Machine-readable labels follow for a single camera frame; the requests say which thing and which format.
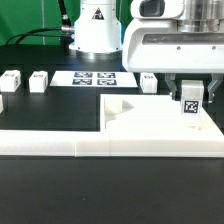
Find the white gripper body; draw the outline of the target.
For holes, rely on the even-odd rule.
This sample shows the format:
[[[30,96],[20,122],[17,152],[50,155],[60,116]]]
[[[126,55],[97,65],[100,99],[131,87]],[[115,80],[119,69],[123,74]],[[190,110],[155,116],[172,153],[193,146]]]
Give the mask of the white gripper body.
[[[122,64],[130,72],[224,73],[224,34],[181,33],[175,20],[133,19]]]

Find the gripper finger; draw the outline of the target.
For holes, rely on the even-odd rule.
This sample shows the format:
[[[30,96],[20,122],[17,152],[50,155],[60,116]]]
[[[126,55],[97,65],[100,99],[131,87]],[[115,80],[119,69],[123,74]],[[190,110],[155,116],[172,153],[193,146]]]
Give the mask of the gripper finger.
[[[211,82],[206,87],[205,99],[207,102],[212,102],[215,96],[215,91],[222,84],[224,80],[224,73],[212,73]]]
[[[166,73],[165,82],[170,90],[170,96],[173,100],[179,100],[181,98],[181,92],[176,84],[176,74],[175,73]]]

